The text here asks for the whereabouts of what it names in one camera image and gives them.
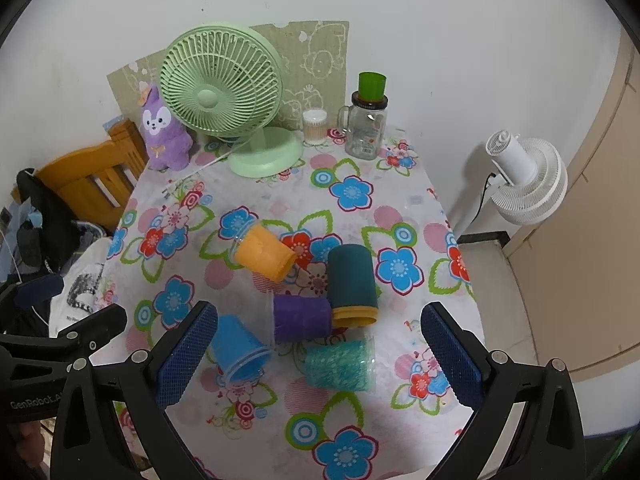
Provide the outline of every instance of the orange cup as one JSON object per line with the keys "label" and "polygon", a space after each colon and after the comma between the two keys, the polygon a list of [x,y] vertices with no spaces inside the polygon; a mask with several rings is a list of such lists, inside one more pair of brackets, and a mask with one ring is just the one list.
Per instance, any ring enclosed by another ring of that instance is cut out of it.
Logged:
{"label": "orange cup", "polygon": [[231,259],[268,280],[279,283],[293,267],[296,253],[259,221],[248,221],[236,235]]}

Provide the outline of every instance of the human hand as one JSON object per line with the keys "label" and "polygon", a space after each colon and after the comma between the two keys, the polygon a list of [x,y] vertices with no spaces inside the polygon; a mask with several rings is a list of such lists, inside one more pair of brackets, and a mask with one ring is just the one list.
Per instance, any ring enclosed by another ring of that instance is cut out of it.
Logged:
{"label": "human hand", "polygon": [[15,446],[16,451],[29,467],[37,467],[44,459],[44,436],[40,421],[25,422],[18,425],[22,440]]}

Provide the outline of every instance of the metal screw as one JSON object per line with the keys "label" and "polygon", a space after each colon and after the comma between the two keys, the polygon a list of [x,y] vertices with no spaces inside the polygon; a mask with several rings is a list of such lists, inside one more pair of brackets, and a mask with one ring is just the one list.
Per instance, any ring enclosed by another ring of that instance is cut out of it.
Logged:
{"label": "metal screw", "polygon": [[74,370],[82,370],[86,366],[86,359],[81,357],[74,361]]}
{"label": "metal screw", "polygon": [[491,359],[493,359],[499,365],[503,365],[509,360],[509,356],[502,350],[494,350],[493,352],[491,352]]}
{"label": "metal screw", "polygon": [[145,350],[136,350],[131,354],[131,360],[135,363],[143,363],[146,361],[146,358],[149,356],[148,352]]}
{"label": "metal screw", "polygon": [[560,359],[553,359],[551,361],[551,365],[553,368],[555,368],[559,372],[564,372],[564,370],[566,370],[566,365],[564,364],[564,361]]}

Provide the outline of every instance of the green fan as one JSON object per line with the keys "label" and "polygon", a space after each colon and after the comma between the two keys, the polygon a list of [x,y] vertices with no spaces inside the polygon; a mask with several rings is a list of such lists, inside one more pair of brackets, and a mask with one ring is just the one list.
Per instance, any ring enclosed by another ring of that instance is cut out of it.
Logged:
{"label": "green fan", "polygon": [[261,178],[290,168],[302,154],[293,132],[265,128],[280,107],[283,72],[282,58],[266,38],[250,28],[211,23],[169,46],[159,89],[186,126],[238,138],[228,157],[231,170]]}

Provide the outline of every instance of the white fan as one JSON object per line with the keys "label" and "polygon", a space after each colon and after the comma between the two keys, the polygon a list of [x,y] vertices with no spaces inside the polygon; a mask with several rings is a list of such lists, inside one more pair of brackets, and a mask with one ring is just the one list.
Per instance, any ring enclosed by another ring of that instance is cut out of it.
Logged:
{"label": "white fan", "polygon": [[[500,175],[485,188],[481,200],[485,195],[491,197],[507,222],[537,224],[558,209],[566,194],[568,177],[558,150],[550,142],[518,139],[503,130],[489,138],[485,149]],[[475,211],[470,208],[455,225],[456,238],[476,219],[480,210],[474,214]]]}

